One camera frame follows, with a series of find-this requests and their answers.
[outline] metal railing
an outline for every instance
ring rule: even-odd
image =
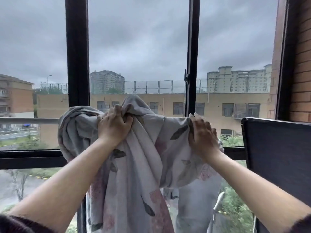
[[[270,77],[201,78],[196,80],[196,93],[269,93]],[[67,83],[41,82],[46,94],[67,94]],[[184,80],[124,81],[118,86],[105,86],[91,81],[91,94],[184,94]]]
[[[58,118],[0,118],[0,124],[58,124]]]

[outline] cloudy sky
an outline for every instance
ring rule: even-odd
[[[64,0],[0,0],[0,74],[67,82]],[[197,78],[271,63],[277,0],[201,0]],[[183,79],[189,0],[89,0],[90,72]]]

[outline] lamp post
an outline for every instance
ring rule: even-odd
[[[47,76],[47,78],[46,78],[47,81],[48,81],[48,93],[49,93],[49,77],[50,77],[50,76],[52,76],[52,75],[49,75],[49,76]]]

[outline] dark sweater sleeve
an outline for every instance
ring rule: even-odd
[[[31,220],[8,215],[0,215],[0,233],[54,233],[47,227]]]
[[[311,215],[305,217],[302,220],[293,225],[289,233],[306,233],[311,232]]]

